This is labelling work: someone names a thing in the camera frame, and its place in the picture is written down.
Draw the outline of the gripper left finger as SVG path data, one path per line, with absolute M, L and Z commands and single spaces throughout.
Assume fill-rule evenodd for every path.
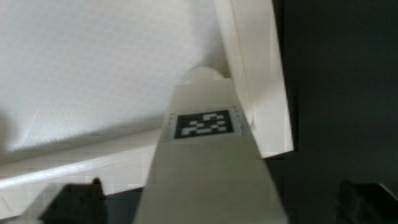
M 39 216 L 45 224 L 109 224 L 101 180 L 68 184 Z

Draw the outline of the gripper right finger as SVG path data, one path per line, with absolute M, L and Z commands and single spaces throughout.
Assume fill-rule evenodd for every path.
M 398 195 L 380 183 L 340 184 L 336 224 L 398 224 Z

